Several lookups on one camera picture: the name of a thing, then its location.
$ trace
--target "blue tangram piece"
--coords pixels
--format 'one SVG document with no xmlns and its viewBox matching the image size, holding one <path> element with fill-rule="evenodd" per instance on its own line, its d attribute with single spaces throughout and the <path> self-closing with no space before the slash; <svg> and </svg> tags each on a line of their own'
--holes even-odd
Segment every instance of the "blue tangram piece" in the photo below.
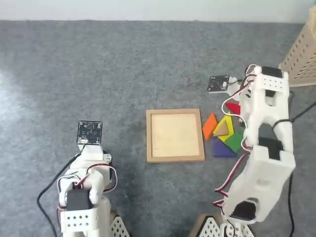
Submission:
<svg viewBox="0 0 316 237">
<path fill-rule="evenodd" d="M 236 157 L 237 155 L 229 149 L 221 140 L 213 139 L 213 156 L 214 157 Z"/>
</svg>

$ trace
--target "gray carpet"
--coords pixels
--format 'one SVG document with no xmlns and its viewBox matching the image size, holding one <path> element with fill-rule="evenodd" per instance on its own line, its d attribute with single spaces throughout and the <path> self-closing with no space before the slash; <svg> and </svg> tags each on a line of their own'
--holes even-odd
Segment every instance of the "gray carpet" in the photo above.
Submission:
<svg viewBox="0 0 316 237">
<path fill-rule="evenodd" d="M 200 108 L 221 116 L 225 94 L 210 75 L 241 77 L 249 63 L 277 66 L 302 25 L 180 22 L 0 22 L 0 236 L 50 237 L 36 197 L 76 153 L 79 119 L 102 120 L 118 171 L 109 194 L 134 237 L 185 237 L 198 215 L 218 211 L 213 189 L 236 159 L 146 163 L 146 109 Z M 294 89 L 292 114 L 316 98 Z M 295 236 L 316 236 L 315 117 L 294 124 Z M 290 231 L 287 183 L 258 236 Z M 57 225 L 55 185 L 42 203 Z"/>
</svg>

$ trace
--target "black cable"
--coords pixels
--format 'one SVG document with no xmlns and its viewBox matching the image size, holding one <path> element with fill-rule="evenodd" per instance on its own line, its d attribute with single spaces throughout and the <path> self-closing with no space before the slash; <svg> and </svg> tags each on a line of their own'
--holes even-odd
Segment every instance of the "black cable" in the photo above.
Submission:
<svg viewBox="0 0 316 237">
<path fill-rule="evenodd" d="M 314 101 L 311 105 L 309 105 L 306 109 L 304 109 L 302 112 L 300 112 L 298 115 L 296 115 L 293 118 L 287 118 L 287 119 L 280 119 L 278 121 L 276 121 L 273 126 L 272 129 L 274 129 L 280 122 L 291 122 L 294 123 L 296 119 L 298 119 L 300 116 L 302 116 L 303 114 L 305 114 L 306 112 L 308 112 L 312 107 L 316 106 L 316 101 Z"/>
<path fill-rule="evenodd" d="M 223 211 L 223 207 L 221 207 L 221 211 L 222 211 L 223 215 L 225 216 L 225 213 L 224 213 L 224 211 Z M 233 227 L 233 229 L 234 229 L 234 231 L 233 231 L 233 237 L 235 237 L 235 233 L 236 233 L 235 226 L 234 226 L 228 219 L 226 219 L 226 220 L 227 220 L 227 222 L 228 222 L 229 224 L 231 224 L 231 226 Z"/>
<path fill-rule="evenodd" d="M 291 173 L 291 175 L 290 175 L 290 180 L 288 183 L 288 193 L 287 193 L 288 212 L 290 214 L 290 219 L 291 219 L 291 224 L 292 224 L 291 233 L 290 233 L 289 237 L 293 236 L 294 229 L 295 229 L 294 218 L 293 218 L 292 207 L 291 207 L 292 182 L 293 182 L 293 173 Z"/>
<path fill-rule="evenodd" d="M 43 213 L 43 215 L 45 216 L 45 218 L 47 219 L 47 221 L 50 224 L 50 227 L 53 231 L 53 234 L 55 237 L 58 237 L 55 226 L 53 224 L 53 222 L 51 221 L 49 215 L 47 214 L 47 212 L 44 210 L 44 208 L 42 207 L 41 203 L 40 203 L 40 198 L 41 196 L 43 196 L 44 193 L 47 192 L 47 190 L 55 183 L 55 181 L 58 179 L 58 177 L 62 174 L 62 172 L 65 171 L 65 169 L 72 163 L 75 161 L 75 159 L 77 159 L 80 155 L 81 152 L 83 151 L 85 145 L 83 146 L 83 148 L 81 149 L 80 153 L 78 153 L 77 155 L 75 155 L 73 158 L 70 159 L 70 161 L 68 161 L 65 166 L 56 174 L 56 176 L 52 179 L 52 181 L 50 181 L 50 183 L 46 186 L 46 188 L 44 188 L 38 195 L 38 198 L 36 199 L 37 205 L 39 207 L 39 209 L 41 210 L 41 212 Z"/>
</svg>

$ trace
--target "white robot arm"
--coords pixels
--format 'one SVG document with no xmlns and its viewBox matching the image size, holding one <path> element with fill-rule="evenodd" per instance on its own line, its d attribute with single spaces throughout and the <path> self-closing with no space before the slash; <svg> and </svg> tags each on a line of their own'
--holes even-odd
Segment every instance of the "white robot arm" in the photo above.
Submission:
<svg viewBox="0 0 316 237">
<path fill-rule="evenodd" d="M 222 215 L 233 223 L 253 224 L 267 217 L 295 168 L 292 124 L 277 123 L 289 116 L 288 73 L 255 66 L 240 87 L 233 83 L 228 92 L 234 94 L 232 90 L 239 88 L 242 90 L 237 99 L 240 100 L 240 116 L 246 123 L 244 141 L 250 155 L 243 172 L 233 181 L 221 203 Z M 264 123 L 274 129 L 277 140 L 259 136 L 259 127 Z"/>
<path fill-rule="evenodd" d="M 111 237 L 109 200 L 104 192 L 111 182 L 110 154 L 101 143 L 102 122 L 80 121 L 78 146 L 81 155 L 57 181 L 60 227 L 63 237 Z"/>
</svg>

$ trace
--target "wooden frame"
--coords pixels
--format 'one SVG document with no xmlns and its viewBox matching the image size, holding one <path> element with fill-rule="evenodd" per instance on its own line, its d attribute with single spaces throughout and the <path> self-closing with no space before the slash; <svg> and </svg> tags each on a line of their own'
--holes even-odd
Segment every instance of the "wooden frame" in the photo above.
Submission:
<svg viewBox="0 0 316 237">
<path fill-rule="evenodd" d="M 147 110 L 146 120 L 147 162 L 205 160 L 199 109 Z"/>
</svg>

